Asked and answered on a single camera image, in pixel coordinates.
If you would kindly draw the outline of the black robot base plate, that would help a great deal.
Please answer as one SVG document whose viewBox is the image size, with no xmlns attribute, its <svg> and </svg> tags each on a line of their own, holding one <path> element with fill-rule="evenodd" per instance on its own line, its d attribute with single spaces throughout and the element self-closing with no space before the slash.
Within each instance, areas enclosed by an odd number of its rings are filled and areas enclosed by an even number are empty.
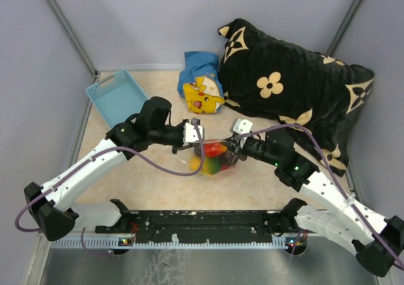
<svg viewBox="0 0 404 285">
<path fill-rule="evenodd" d="M 97 234 L 133 234 L 137 243 L 271 243 L 273 236 L 296 233 L 291 212 L 267 210 L 125 212 L 113 226 L 97 226 Z"/>
</svg>

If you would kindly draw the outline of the blue plastic basket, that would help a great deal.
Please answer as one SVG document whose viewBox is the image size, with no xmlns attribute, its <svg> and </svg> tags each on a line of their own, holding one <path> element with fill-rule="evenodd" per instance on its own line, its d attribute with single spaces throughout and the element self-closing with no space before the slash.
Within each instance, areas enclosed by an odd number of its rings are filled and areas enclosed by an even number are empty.
<svg viewBox="0 0 404 285">
<path fill-rule="evenodd" d="M 127 70 L 119 70 L 90 85 L 86 94 L 110 129 L 139 113 L 149 99 Z"/>
</svg>

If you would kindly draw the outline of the green orange toy mango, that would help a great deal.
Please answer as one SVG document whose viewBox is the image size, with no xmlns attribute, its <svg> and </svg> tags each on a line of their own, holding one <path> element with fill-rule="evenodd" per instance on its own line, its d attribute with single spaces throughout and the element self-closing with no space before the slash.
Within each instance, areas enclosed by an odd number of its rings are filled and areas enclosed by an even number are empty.
<svg viewBox="0 0 404 285">
<path fill-rule="evenodd" d="M 221 170 L 222 167 L 218 157 L 206 157 L 201 172 L 204 174 L 213 175 L 219 173 Z"/>
</svg>

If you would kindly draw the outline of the left metal corner post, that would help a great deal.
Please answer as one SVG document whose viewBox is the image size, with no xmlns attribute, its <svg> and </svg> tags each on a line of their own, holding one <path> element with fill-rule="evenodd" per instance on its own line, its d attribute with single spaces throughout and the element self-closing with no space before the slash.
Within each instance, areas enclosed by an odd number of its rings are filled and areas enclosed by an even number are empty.
<svg viewBox="0 0 404 285">
<path fill-rule="evenodd" d="M 73 49 L 78 54 L 79 58 L 86 66 L 87 70 L 92 74 L 94 78 L 97 77 L 98 71 L 94 67 L 91 57 L 87 53 L 86 49 L 84 48 L 80 38 L 74 31 L 72 25 L 70 24 L 67 16 L 64 14 L 62 8 L 60 7 L 57 0 L 45 0 L 45 2 L 49 5 L 51 11 L 53 12 L 54 16 L 57 18 L 62 30 L 64 31 L 66 37 L 70 41 Z"/>
</svg>

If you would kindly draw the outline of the blue yellow pikachu cloth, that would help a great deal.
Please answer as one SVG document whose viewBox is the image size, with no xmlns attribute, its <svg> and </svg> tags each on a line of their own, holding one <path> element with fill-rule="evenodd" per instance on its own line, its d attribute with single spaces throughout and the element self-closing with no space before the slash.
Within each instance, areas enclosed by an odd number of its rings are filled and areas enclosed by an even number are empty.
<svg viewBox="0 0 404 285">
<path fill-rule="evenodd" d="M 215 114 L 225 103 L 218 80 L 218 56 L 212 52 L 187 51 L 185 67 L 179 74 L 177 91 L 195 114 Z"/>
</svg>

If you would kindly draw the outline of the black floral pillow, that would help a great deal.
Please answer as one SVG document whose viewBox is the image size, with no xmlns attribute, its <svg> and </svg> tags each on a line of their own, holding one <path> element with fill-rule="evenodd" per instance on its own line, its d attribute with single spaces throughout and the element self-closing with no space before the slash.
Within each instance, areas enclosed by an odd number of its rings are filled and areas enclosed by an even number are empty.
<svg viewBox="0 0 404 285">
<path fill-rule="evenodd" d="M 373 70 L 276 39 L 241 18 L 218 33 L 226 39 L 218 69 L 226 105 L 289 124 L 299 146 L 343 176 L 349 135 L 372 90 Z"/>
</svg>

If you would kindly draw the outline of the metal corner post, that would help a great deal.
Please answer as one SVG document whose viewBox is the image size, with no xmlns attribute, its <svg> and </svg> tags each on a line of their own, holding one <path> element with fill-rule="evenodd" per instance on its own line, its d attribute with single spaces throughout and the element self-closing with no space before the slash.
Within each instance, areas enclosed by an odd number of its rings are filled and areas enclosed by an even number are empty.
<svg viewBox="0 0 404 285">
<path fill-rule="evenodd" d="M 353 21 L 355 15 L 358 12 L 358 9 L 360 8 L 362 2 L 364 0 L 353 0 L 352 3 L 350 4 L 348 11 L 346 12 L 342 22 L 340 23 L 340 26 L 338 27 L 338 30 L 336 31 L 336 34 L 334 35 L 331 44 L 329 45 L 326 53 L 329 56 L 334 55 L 336 50 L 338 49 L 338 46 L 340 42 L 342 41 L 343 36 L 345 35 L 345 32 L 347 31 L 349 25 Z"/>
<path fill-rule="evenodd" d="M 86 66 L 87 70 L 92 74 L 94 78 L 97 77 L 98 71 L 94 67 L 91 57 L 87 53 L 86 49 L 84 48 L 80 38 L 74 31 L 72 25 L 70 24 L 67 16 L 64 14 L 62 8 L 60 7 L 57 0 L 45 0 L 45 2 L 49 5 L 51 11 L 53 12 L 54 16 L 57 18 L 62 30 L 64 31 L 66 37 L 70 41 L 73 49 L 78 54 L 79 58 Z"/>
</svg>

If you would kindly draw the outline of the aluminium frame rail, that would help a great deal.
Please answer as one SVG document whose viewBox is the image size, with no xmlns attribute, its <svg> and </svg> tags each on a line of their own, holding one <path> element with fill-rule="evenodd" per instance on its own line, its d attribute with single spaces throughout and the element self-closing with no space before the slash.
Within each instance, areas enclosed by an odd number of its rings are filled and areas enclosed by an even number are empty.
<svg viewBox="0 0 404 285">
<path fill-rule="evenodd" d="M 293 200 L 279 212 L 242 211 L 131 211 L 121 203 L 105 203 L 61 212 L 40 210 L 36 220 L 49 241 L 57 241 L 84 227 L 97 234 L 122 235 L 118 247 L 212 246 L 242 247 L 280 245 L 282 235 L 305 229 L 350 252 L 355 245 L 374 241 L 374 232 L 386 226 L 385 217 L 361 207 L 329 213 Z"/>
</svg>

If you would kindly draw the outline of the right metal corner post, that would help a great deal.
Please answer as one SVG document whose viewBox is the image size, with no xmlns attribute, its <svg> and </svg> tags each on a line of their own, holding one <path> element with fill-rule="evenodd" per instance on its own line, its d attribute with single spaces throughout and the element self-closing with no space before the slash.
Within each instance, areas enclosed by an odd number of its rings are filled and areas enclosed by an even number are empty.
<svg viewBox="0 0 404 285">
<path fill-rule="evenodd" d="M 331 44 L 329 45 L 326 53 L 329 56 L 334 55 L 336 50 L 338 49 L 338 46 L 340 42 L 342 41 L 343 36 L 345 35 L 345 32 L 347 31 L 349 25 L 353 21 L 355 15 L 358 12 L 358 9 L 360 8 L 362 2 L 364 0 L 353 0 L 352 3 L 350 4 L 348 11 L 346 12 L 342 22 L 340 23 L 340 26 L 338 27 L 338 30 L 336 31 L 336 34 L 334 35 Z"/>
</svg>

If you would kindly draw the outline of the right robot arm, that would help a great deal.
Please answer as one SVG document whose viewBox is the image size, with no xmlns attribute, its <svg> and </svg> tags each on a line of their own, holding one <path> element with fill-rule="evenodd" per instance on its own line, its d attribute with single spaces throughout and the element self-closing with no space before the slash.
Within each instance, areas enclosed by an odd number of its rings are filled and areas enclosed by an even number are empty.
<svg viewBox="0 0 404 285">
<path fill-rule="evenodd" d="M 232 129 L 230 146 L 241 158 L 256 159 L 276 167 L 276 177 L 296 192 L 323 206 L 315 209 L 293 199 L 283 208 L 283 227 L 316 233 L 350 252 L 371 274 L 384 277 L 393 266 L 402 269 L 403 220 L 387 218 L 349 196 L 317 165 L 294 149 L 289 134 L 275 127 L 264 140 L 249 128 Z"/>
</svg>

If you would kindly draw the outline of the clear dotted zip top bag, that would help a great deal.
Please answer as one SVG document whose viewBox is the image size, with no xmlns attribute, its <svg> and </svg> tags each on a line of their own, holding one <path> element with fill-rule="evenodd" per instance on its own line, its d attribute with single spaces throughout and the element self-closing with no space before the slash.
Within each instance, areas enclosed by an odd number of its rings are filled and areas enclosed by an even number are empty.
<svg viewBox="0 0 404 285">
<path fill-rule="evenodd" d="M 203 167 L 199 171 L 201 176 L 216 176 L 221 172 L 233 169 L 238 161 L 238 156 L 230 149 L 229 141 L 208 139 L 203 142 L 205 159 Z M 201 164 L 201 147 L 199 143 L 180 150 L 176 157 L 184 165 L 187 171 L 195 172 Z"/>
</svg>

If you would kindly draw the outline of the yellow toy lemon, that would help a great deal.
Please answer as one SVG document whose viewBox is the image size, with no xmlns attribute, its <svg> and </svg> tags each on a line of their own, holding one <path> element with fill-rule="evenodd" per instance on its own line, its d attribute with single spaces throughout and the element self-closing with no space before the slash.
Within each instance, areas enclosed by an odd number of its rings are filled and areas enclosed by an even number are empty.
<svg viewBox="0 0 404 285">
<path fill-rule="evenodd" d="M 188 166 L 190 168 L 191 171 L 196 171 L 197 169 L 199 169 L 201 165 L 201 159 L 199 157 L 191 157 L 189 162 L 188 162 Z"/>
</svg>

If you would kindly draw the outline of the dark maroon toy plum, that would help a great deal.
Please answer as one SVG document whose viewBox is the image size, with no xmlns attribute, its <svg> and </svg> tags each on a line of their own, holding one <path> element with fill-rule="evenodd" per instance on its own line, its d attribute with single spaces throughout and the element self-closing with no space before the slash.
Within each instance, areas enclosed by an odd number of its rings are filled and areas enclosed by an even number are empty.
<svg viewBox="0 0 404 285">
<path fill-rule="evenodd" d="M 222 153 L 219 156 L 219 161 L 220 161 L 222 170 L 226 170 L 226 169 L 236 165 L 238 160 L 239 160 L 238 156 L 231 151 Z"/>
</svg>

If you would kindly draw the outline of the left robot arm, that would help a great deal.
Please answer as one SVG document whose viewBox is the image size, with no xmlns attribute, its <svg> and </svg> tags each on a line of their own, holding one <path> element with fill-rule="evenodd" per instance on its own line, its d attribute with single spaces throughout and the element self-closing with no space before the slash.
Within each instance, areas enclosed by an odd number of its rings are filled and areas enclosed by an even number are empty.
<svg viewBox="0 0 404 285">
<path fill-rule="evenodd" d="M 139 113 L 116 124 L 68 170 L 42 185 L 32 182 L 25 187 L 25 210 L 49 241 L 65 237 L 78 225 L 112 227 L 120 233 L 130 228 L 131 216 L 117 205 L 84 206 L 76 200 L 113 168 L 141 157 L 150 145 L 171 146 L 177 152 L 201 143 L 204 129 L 198 119 L 185 119 L 176 126 L 166 122 L 171 107 L 162 97 L 148 99 Z"/>
</svg>

